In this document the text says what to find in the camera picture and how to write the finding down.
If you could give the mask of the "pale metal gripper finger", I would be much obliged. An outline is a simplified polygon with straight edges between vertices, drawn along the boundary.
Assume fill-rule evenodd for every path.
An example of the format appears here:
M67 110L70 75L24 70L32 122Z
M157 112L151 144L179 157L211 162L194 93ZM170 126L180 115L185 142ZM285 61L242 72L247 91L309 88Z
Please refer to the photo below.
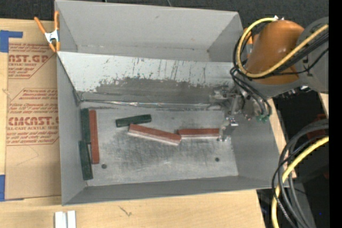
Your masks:
M236 128L238 126L238 122L233 117L226 118L222 123L222 129Z
M231 126L222 126L219 129L219 141L226 141L227 138L232 133L232 127Z

